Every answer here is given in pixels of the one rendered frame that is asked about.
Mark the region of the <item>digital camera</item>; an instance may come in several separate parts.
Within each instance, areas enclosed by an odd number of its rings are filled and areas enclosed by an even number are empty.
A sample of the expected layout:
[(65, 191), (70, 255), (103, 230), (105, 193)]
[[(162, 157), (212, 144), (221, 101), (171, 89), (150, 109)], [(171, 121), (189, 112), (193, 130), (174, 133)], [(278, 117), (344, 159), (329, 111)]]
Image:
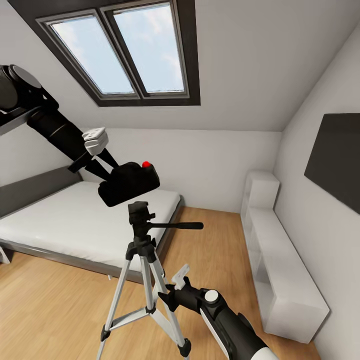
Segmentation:
[(115, 182), (103, 181), (98, 194), (111, 208), (160, 187), (160, 178), (152, 163), (129, 162), (112, 169)]

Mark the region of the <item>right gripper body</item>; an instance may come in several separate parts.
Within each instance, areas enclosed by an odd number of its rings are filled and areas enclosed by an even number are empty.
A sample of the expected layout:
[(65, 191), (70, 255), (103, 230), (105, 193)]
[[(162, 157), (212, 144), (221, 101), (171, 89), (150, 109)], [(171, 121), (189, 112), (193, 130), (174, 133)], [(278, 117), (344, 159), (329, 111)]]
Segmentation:
[(180, 289), (175, 290), (174, 288), (171, 292), (168, 293), (168, 295), (165, 298), (169, 310), (172, 312), (175, 312), (175, 310), (179, 305), (182, 305), (190, 309), (188, 305), (188, 297), (190, 295), (190, 292), (193, 289), (195, 289), (195, 287), (191, 286), (189, 278), (187, 276), (184, 276), (183, 280), (185, 281), (184, 288), (182, 288), (181, 290)]

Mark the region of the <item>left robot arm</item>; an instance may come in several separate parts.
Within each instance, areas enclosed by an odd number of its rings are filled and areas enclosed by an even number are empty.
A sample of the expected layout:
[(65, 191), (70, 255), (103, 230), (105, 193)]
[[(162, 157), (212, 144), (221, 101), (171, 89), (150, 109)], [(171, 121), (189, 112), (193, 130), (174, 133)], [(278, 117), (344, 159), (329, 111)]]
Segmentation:
[(15, 64), (0, 65), (0, 136), (27, 123), (73, 160), (68, 169), (74, 174), (84, 168), (109, 183), (115, 183), (116, 180), (99, 161), (92, 160), (97, 155), (113, 168), (119, 166), (105, 148), (109, 143), (106, 128), (94, 128), (83, 133), (58, 111), (59, 107), (31, 73)]

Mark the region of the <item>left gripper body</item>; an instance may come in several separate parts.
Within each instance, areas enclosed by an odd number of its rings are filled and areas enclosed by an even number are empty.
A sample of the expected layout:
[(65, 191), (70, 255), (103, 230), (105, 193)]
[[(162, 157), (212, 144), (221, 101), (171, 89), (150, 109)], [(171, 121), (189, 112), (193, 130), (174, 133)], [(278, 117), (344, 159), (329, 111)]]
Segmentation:
[[(94, 156), (86, 149), (86, 141), (82, 136), (83, 134), (84, 133), (79, 129), (79, 127), (70, 121), (56, 129), (56, 131), (47, 138), (50, 143), (73, 160), (73, 163), (68, 167), (68, 169), (74, 174), (81, 168), (85, 169), (85, 165), (89, 161), (94, 160), (92, 160)], [(98, 177), (98, 175), (96, 176)]]

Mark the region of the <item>camera tripod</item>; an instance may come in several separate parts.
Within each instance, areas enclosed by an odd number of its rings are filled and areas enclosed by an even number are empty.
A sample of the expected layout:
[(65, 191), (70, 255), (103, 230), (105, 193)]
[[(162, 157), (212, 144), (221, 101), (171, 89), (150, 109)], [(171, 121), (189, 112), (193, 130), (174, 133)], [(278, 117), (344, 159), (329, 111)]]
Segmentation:
[[(159, 257), (155, 251), (155, 248), (157, 247), (156, 239), (153, 238), (151, 240), (151, 235), (148, 235), (148, 231), (152, 228), (202, 230), (204, 229), (204, 224), (202, 222), (181, 222), (176, 224), (147, 222), (156, 218), (156, 213), (149, 213), (147, 207), (148, 205), (149, 203), (147, 201), (136, 201), (135, 203), (128, 204), (129, 224), (132, 225), (134, 238), (133, 242), (128, 244), (125, 261), (110, 307), (109, 315), (107, 317), (106, 324), (102, 328), (100, 336), (101, 344), (96, 360), (101, 360), (107, 338), (110, 336), (113, 330), (147, 316), (152, 317), (176, 343), (180, 350), (180, 354), (184, 357), (184, 359), (191, 360), (189, 353), (192, 350), (192, 344), (188, 338), (184, 338), (175, 312), (170, 311), (168, 305), (163, 301), (170, 320), (169, 322), (169, 320), (167, 320), (165, 316), (156, 308), (159, 297), (158, 292), (168, 295), (171, 291), (165, 286), (169, 283), (166, 278), (166, 272), (162, 268)], [(140, 257), (147, 306), (121, 316), (117, 319), (113, 319), (125, 284), (128, 270), (131, 265), (131, 261), (136, 254), (138, 254)], [(155, 286), (153, 291), (151, 284), (151, 273), (153, 273), (155, 278)]]

